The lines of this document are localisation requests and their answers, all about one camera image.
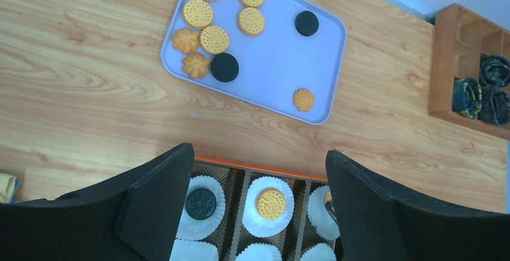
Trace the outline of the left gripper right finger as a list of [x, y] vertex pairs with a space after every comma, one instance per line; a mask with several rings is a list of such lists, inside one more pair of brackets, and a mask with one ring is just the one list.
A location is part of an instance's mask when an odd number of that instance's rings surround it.
[[336, 150], [325, 167], [346, 260], [509, 259], [509, 215], [428, 196]]

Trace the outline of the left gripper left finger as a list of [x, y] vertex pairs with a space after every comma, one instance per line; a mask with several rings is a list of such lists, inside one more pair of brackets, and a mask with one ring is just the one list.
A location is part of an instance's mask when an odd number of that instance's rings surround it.
[[1, 205], [2, 260], [169, 260], [194, 149], [182, 143], [97, 184]]

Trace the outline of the round yellow biscuit cup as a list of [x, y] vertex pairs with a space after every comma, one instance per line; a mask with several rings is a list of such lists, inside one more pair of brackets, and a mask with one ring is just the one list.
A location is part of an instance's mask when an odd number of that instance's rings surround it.
[[324, 206], [325, 206], [326, 212], [329, 214], [331, 219], [336, 223], [337, 222], [337, 217], [336, 217], [336, 212], [335, 212], [335, 209], [334, 209], [333, 199], [332, 199], [331, 191], [330, 190], [328, 190], [326, 192], [326, 194], [325, 194], [325, 197], [324, 197]]

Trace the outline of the black sandwich cookie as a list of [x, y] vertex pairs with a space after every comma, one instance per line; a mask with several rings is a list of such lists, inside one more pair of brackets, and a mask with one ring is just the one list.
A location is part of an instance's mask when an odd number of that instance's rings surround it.
[[305, 37], [315, 34], [319, 28], [317, 16], [311, 11], [302, 11], [295, 18], [296, 30]]
[[216, 208], [216, 196], [207, 188], [194, 189], [186, 198], [185, 210], [194, 220], [203, 221], [210, 218]]
[[210, 62], [210, 72], [220, 82], [232, 82], [238, 77], [239, 64], [233, 55], [220, 53]]

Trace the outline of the round yellow biscuit boxed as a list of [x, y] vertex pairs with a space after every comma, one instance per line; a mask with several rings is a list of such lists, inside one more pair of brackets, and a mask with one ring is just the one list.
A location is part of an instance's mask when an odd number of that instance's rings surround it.
[[283, 193], [274, 188], [263, 190], [256, 199], [256, 210], [266, 220], [276, 220], [284, 213], [286, 200]]

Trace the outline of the lavender cookie tray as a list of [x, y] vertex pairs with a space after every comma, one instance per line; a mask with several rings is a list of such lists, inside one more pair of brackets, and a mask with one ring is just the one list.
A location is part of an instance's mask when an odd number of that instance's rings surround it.
[[[229, 35], [228, 54], [239, 64], [238, 77], [220, 82], [212, 75], [193, 83], [312, 125], [325, 123], [331, 115], [347, 41], [340, 18], [307, 0], [265, 0], [260, 11], [266, 25], [257, 36], [244, 34], [237, 18], [239, 0], [217, 0], [211, 4], [212, 23]], [[295, 28], [302, 11], [313, 12], [319, 28], [310, 37]], [[292, 96], [299, 88], [315, 96], [310, 111], [298, 111]]]

